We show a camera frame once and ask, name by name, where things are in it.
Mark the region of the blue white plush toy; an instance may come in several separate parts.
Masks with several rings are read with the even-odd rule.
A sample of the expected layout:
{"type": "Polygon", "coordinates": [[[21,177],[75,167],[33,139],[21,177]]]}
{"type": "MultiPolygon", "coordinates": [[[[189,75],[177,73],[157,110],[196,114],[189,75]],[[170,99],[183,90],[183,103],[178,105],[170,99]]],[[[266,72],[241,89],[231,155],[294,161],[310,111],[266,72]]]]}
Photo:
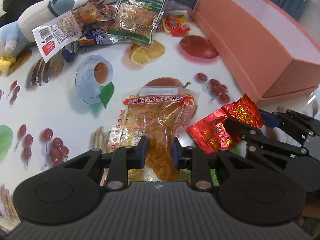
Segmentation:
{"type": "Polygon", "coordinates": [[[18,20],[1,27],[1,73],[8,71],[18,55],[35,42],[33,29],[70,11],[74,0],[42,0],[21,14],[18,20]]]}

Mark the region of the green white snack bag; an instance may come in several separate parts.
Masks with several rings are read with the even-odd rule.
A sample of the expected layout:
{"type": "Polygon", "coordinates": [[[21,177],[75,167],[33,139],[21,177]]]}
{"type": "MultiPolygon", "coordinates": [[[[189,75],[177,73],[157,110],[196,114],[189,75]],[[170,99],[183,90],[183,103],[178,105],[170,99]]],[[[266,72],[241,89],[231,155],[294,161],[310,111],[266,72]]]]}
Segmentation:
{"type": "Polygon", "coordinates": [[[166,5],[167,0],[118,0],[106,34],[149,46],[166,5]]]}

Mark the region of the fruit print tablecloth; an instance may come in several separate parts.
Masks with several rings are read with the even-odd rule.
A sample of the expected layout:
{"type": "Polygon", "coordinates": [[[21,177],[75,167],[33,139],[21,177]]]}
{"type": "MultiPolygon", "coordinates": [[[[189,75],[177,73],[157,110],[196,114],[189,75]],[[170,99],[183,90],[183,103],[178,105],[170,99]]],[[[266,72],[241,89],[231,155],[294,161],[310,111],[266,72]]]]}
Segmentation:
{"type": "MultiPolygon", "coordinates": [[[[175,181],[130,180],[128,170],[126,189],[105,189],[104,154],[115,151],[108,140],[126,98],[144,86],[192,90],[199,98],[189,127],[245,94],[191,12],[187,20],[183,36],[89,46],[70,63],[62,50],[45,62],[36,45],[1,78],[7,239],[310,238],[298,221],[319,217],[319,192],[247,159],[244,140],[212,153],[217,190],[192,190],[188,170],[179,170],[187,180],[175,181]]],[[[199,147],[187,128],[174,139],[199,147]]]]}

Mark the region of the clear bag dark snacks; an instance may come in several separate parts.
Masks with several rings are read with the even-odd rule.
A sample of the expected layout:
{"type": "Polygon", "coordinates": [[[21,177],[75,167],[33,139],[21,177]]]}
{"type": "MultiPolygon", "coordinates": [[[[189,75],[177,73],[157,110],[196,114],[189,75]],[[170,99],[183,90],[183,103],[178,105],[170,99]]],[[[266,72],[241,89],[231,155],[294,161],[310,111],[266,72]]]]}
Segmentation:
{"type": "Polygon", "coordinates": [[[77,41],[89,31],[113,24],[114,7],[106,2],[107,0],[88,0],[33,29],[36,45],[44,61],[48,62],[63,47],[77,41]]]}

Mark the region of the red foil snack packets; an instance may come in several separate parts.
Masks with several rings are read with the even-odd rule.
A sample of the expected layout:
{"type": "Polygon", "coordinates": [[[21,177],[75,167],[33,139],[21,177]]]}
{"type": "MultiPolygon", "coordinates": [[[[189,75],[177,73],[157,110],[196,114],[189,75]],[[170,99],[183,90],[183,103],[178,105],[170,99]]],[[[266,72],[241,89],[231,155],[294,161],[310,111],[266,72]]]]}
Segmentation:
{"type": "Polygon", "coordinates": [[[236,131],[239,127],[228,123],[231,118],[254,128],[265,124],[256,104],[244,94],[236,102],[222,106],[189,126],[187,132],[206,154],[216,153],[220,148],[231,150],[241,141],[236,131]]]}

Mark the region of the small red yellow packet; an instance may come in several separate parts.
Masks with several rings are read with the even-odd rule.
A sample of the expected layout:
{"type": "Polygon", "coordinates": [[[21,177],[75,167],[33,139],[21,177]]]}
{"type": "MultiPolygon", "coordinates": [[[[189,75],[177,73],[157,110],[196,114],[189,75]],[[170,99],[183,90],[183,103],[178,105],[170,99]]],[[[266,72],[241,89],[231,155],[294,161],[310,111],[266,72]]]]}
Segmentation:
{"type": "Polygon", "coordinates": [[[165,15],[162,18],[163,29],[172,36],[183,36],[190,31],[184,15],[165,15]]]}

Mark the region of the blue silver snack packet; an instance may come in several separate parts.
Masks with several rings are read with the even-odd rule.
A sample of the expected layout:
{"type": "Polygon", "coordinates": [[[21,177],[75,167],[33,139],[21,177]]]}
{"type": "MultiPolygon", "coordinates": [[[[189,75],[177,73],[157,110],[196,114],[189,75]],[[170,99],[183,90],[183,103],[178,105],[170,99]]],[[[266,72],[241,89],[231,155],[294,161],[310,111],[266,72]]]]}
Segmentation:
{"type": "Polygon", "coordinates": [[[97,28],[82,35],[77,41],[71,42],[62,49],[62,57],[72,62],[80,47],[96,45],[112,45],[127,42],[129,39],[119,35],[108,34],[106,29],[97,28]]]}

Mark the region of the pink cardboard box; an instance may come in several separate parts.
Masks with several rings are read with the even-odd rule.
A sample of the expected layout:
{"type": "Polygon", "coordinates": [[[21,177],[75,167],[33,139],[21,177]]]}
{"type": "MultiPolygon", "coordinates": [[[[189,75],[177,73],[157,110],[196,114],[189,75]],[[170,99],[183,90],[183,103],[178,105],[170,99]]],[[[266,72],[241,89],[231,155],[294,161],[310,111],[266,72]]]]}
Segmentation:
{"type": "Polygon", "coordinates": [[[191,17],[239,88],[266,106],[313,92],[319,45],[269,0],[198,0],[191,17]]]}

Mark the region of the clear bag orange snack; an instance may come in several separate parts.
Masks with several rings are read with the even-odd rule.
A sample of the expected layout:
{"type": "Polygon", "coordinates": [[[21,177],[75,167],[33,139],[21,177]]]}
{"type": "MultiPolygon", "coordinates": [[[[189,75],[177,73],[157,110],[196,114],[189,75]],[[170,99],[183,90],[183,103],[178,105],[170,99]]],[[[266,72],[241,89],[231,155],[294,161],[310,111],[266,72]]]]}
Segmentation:
{"type": "Polygon", "coordinates": [[[174,137],[185,131],[196,113],[198,93],[185,87],[144,86],[123,101],[116,126],[110,131],[107,150],[137,146],[148,139],[145,166],[129,170],[129,179],[138,181],[187,180],[174,167],[171,146],[174,137]]]}

